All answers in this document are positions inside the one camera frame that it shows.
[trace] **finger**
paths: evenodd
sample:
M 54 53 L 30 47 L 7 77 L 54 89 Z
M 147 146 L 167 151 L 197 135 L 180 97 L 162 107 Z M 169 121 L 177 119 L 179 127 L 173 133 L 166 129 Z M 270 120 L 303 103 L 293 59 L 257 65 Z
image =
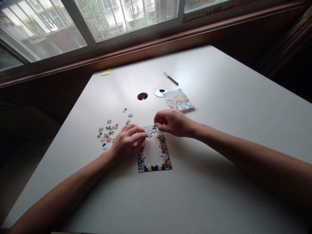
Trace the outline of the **finger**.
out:
M 137 132 L 145 132 L 145 130 L 139 126 L 135 126 L 133 128 L 130 128 L 126 131 L 126 136 L 132 136 L 133 134 L 137 133 Z
M 138 140 L 141 140 L 141 139 L 145 139 L 147 138 L 148 135 L 147 133 L 143 132 L 143 133 L 138 133 L 138 134 L 134 134 L 133 136 L 130 137 L 130 142 L 132 144 L 134 144 L 135 142 L 137 142 Z
M 133 147 L 133 151 L 135 153 L 140 152 L 140 150 L 144 148 L 144 145 L 145 145 L 145 138 L 141 139 L 140 143 L 138 143 L 136 146 Z
M 162 125 L 160 123 L 155 123 L 155 126 L 159 129 L 161 132 L 169 132 L 170 126 L 169 125 Z
M 135 126 L 137 126 L 137 125 L 134 124 L 134 123 L 127 124 L 127 125 L 124 127 L 123 131 L 126 132 L 126 131 L 128 131 L 130 128 L 133 128 L 133 127 L 135 127 Z
M 154 123 L 159 123 L 163 117 L 165 117 L 165 110 L 158 111 L 154 117 Z
M 128 126 L 128 124 L 126 124 L 122 129 L 121 132 Z

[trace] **person's left hand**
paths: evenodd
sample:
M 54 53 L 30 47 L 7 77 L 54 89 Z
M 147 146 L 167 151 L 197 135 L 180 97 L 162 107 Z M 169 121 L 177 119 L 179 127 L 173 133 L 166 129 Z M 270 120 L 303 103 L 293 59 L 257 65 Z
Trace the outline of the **person's left hand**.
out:
M 132 123 L 124 126 L 112 147 L 108 150 L 113 164 L 137 155 L 140 150 L 144 148 L 146 137 L 148 137 L 148 135 L 145 133 L 144 129 L 138 125 Z M 137 141 L 140 141 L 140 143 L 134 146 L 133 144 Z

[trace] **window glass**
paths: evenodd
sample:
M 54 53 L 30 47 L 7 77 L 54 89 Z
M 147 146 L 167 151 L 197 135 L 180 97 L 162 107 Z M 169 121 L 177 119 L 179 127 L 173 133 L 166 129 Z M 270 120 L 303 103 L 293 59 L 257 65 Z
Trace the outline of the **window glass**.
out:
M 23 65 L 20 61 L 0 48 L 0 71 Z
M 177 18 L 178 0 L 75 0 L 97 42 Z
M 0 27 L 10 43 L 22 44 L 34 61 L 87 45 L 61 0 L 7 1 Z
M 217 5 L 230 0 L 186 0 L 184 13 L 196 11 L 208 6 Z

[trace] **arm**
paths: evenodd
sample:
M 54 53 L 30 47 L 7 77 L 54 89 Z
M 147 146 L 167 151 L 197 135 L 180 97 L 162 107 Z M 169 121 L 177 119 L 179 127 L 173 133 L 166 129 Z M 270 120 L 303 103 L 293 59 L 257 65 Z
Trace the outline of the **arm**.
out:
M 144 147 L 148 135 L 143 128 L 129 124 L 119 133 L 112 147 L 97 159 L 62 181 L 36 202 L 12 226 L 14 233 L 51 233 L 81 202 L 94 184 L 118 162 L 128 159 Z
M 312 209 L 311 164 L 193 121 L 177 109 L 157 112 L 154 122 L 160 131 L 207 144 L 295 207 Z

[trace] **forearm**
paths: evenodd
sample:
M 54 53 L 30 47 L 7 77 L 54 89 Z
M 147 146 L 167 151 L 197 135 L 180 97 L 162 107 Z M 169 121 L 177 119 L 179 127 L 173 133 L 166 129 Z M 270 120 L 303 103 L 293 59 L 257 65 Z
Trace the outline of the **forearm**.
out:
M 312 209 L 312 165 L 204 124 L 197 124 L 193 138 L 222 154 L 297 208 Z
M 113 165 L 108 150 L 48 192 L 13 225 L 9 233 L 50 233 Z

